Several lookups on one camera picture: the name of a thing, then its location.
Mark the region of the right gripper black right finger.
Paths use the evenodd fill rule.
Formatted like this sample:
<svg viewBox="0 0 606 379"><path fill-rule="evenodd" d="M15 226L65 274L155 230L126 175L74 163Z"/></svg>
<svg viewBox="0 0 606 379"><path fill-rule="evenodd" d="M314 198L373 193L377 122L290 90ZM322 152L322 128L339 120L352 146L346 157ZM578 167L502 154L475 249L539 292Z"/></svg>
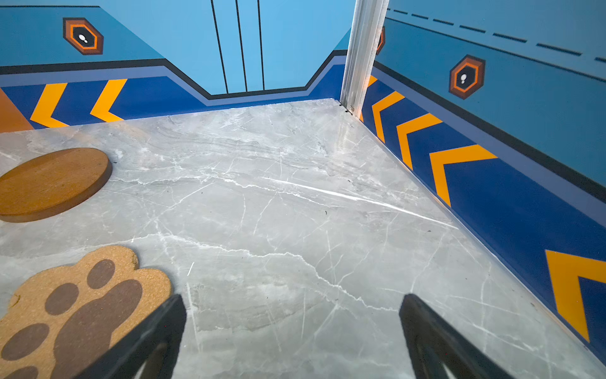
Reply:
<svg viewBox="0 0 606 379"><path fill-rule="evenodd" d="M511 377L415 294L404 296L399 317L415 377Z"/></svg>

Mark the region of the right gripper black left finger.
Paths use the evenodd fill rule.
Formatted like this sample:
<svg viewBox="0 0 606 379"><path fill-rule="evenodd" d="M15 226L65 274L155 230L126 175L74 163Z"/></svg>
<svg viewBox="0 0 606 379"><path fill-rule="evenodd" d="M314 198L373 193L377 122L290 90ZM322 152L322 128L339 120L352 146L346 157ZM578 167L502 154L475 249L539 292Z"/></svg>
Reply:
<svg viewBox="0 0 606 379"><path fill-rule="evenodd" d="M172 295L78 378L171 378L187 320L180 294Z"/></svg>

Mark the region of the dark brown round wooden coaster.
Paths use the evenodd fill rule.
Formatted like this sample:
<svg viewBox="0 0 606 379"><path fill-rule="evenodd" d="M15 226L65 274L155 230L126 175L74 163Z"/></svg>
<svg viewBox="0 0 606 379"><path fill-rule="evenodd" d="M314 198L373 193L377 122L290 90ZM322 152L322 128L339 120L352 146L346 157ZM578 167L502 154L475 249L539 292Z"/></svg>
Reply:
<svg viewBox="0 0 606 379"><path fill-rule="evenodd" d="M69 148L31 159L1 176L1 220L25 223L63 213L96 194L112 174L96 148Z"/></svg>

